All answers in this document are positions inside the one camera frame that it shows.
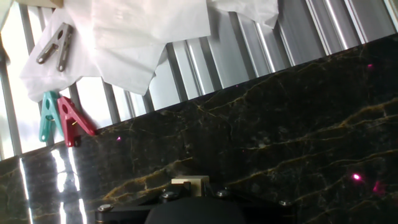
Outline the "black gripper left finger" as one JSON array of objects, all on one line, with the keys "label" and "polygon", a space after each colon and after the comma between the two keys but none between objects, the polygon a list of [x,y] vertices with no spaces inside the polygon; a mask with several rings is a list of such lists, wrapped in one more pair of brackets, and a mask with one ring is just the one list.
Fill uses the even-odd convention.
[{"label": "black gripper left finger", "polygon": [[134,205],[115,207],[103,204],[95,211],[95,223],[145,223],[150,211],[159,205],[190,196],[190,182],[169,184],[161,191],[139,198]]}]

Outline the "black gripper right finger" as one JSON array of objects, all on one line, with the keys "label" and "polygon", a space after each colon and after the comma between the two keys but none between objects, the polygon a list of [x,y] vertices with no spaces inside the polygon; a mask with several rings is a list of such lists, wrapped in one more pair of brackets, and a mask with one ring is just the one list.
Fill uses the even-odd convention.
[{"label": "black gripper right finger", "polygon": [[295,204],[289,201],[271,202],[220,184],[203,184],[203,196],[232,202],[239,208],[246,223],[295,224]]}]

